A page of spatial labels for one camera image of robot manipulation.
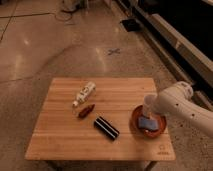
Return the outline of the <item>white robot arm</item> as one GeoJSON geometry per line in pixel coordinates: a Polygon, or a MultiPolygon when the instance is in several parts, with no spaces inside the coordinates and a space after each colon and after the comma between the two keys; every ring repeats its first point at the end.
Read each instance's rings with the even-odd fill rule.
{"type": "Polygon", "coordinates": [[[184,81],[177,82],[155,96],[151,110],[159,115],[179,116],[213,138],[213,111],[192,103],[193,94],[190,84],[184,81]]]}

